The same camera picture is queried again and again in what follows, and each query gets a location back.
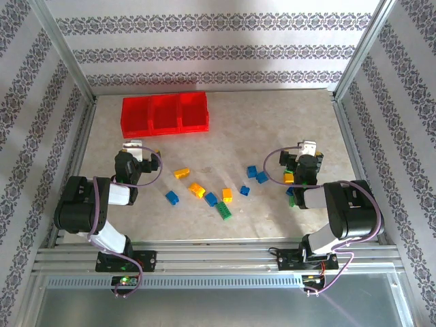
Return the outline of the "green lego plate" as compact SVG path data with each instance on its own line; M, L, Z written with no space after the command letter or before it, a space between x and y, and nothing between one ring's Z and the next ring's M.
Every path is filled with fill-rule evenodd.
M215 205L215 208L217 209L218 213L220 214L221 218L224 221L226 221L232 217L232 214L231 214L229 208L227 207L227 205L225 204L225 202L217 203Z

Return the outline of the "right control board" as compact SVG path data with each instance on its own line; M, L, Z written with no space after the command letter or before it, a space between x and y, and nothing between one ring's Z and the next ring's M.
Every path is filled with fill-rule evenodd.
M313 284L317 287L323 287L325 284L325 274L319 274L319 275L303 275L302 281L304 284Z

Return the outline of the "control board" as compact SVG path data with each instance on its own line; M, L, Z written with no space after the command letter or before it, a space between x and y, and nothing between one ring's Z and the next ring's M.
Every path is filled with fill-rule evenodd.
M119 287L136 287L138 284L137 276L114 276L111 281L111 286Z
M325 284L325 274L319 274L319 275L303 275L302 281L304 284L313 284L317 287L323 287Z

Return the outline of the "left control board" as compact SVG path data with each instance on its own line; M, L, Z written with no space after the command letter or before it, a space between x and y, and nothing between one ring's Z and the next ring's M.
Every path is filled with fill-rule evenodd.
M136 287L138 284L137 276L114 276L111 281L111 286L119 287Z

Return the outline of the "grey metal panel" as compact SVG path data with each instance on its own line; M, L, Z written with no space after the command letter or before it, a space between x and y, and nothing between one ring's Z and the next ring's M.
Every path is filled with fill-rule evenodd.
M48 290L37 327L403 327L386 292L307 298L299 290Z

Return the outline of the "right aluminium side rail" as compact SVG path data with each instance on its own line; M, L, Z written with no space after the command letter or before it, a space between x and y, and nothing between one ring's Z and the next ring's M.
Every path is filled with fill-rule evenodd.
M346 117L343 105L341 102L332 100L332 108L334 110L334 114L341 132L341 137L343 139L347 162L349 163L350 170L352 171L347 173L341 172L339 176L349 177L349 180L365 180L369 184L369 190L373 192L371 189L371 182L365 172L358 145L354 137L352 127L349 124L348 118Z

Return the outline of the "aluminium side rail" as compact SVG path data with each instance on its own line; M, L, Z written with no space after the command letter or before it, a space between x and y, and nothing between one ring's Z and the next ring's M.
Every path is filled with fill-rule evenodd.
M82 167L84 154L89 140L89 134L91 132L91 127L97 108L97 102L98 98L96 97L94 101L90 103L82 112L82 116L80 117L79 124L73 138L71 151L69 153L67 165L63 175L63 180L61 182L59 197L57 198L56 206L54 209L57 209L57 205L61 200L69 177L78 176L80 174L80 169Z
M334 114L341 132L341 137L343 139L347 162L349 163L350 170L352 171L347 173L341 172L339 176L349 177L349 180L365 180L369 184L369 190L373 192L371 189L371 182L365 172L358 145L354 137L352 127L349 124L348 118L346 117L343 105L341 102L332 100L332 108L334 110Z

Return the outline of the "left aluminium side rail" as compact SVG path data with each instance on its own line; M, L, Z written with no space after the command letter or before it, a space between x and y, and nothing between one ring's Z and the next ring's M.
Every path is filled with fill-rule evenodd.
M56 206L54 209L57 209L57 205L61 200L69 177L78 176L80 174L80 169L82 167L84 154L89 140L89 134L91 132L91 127L97 108L97 102L98 98L96 97L94 101L90 103L82 112L82 116L80 117L79 124L73 138L71 151L69 153L67 165L63 175L63 180L61 182L59 197L57 198Z

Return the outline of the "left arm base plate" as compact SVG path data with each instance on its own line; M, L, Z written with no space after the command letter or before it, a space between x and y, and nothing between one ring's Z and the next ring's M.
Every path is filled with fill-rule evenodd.
M156 251L133 251L131 259L139 263L143 272L152 273L157 263ZM115 255L99 252L95 264L95 271L98 273L138 273L138 267L129 260L122 259Z

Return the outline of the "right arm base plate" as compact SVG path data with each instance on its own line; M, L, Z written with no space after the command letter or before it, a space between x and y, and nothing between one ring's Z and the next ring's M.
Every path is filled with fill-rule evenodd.
M307 256L303 250L279 249L277 266L282 270L337 270L339 263L335 254Z

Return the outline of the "aluminium mounting rail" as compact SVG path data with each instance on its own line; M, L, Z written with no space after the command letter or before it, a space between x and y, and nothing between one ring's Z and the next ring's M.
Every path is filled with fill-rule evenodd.
M278 275L277 259L271 247L290 249L283 240L248 240L237 243L137 243L139 250L157 253L157 275ZM404 272L399 251L394 245L360 243L347 273ZM97 249L84 243L40 249L32 266L34 275L93 275Z

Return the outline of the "right aluminium frame post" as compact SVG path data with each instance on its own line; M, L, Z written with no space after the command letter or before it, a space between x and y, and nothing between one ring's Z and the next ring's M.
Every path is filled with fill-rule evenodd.
M347 64L340 81L337 83L334 90L331 91L330 98L332 101L338 102L343 98L397 1L398 0L379 1L379 4L375 8L369 21L368 27L362 34L356 50Z

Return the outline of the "aluminium frame post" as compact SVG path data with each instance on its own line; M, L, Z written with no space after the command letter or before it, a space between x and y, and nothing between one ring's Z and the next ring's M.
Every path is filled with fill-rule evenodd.
M56 49L58 55L63 60L67 69L69 70L74 82L77 84L81 93L86 97L89 102L94 102L96 96L91 90L82 69L76 60L73 51L66 42L55 18L51 14L45 0L27 0L31 9L34 11L39 22L43 26L45 32L50 38L52 45Z
M375 8L369 21L368 27L362 34L356 50L347 64L340 81L337 83L334 90L331 91L330 98L332 101L338 102L343 98L397 1L398 0L379 1L379 4Z

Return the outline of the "left aluminium frame post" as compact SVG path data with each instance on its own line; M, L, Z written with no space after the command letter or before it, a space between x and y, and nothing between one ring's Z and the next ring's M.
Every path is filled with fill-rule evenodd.
M94 102L96 96L91 90L82 69L76 60L73 51L66 42L55 18L51 14L45 0L27 0L31 9L34 11L39 22L43 26L45 32L50 38L52 45L56 49L58 55L63 60L67 69L69 70L74 82L77 84L81 93L86 97L89 102Z

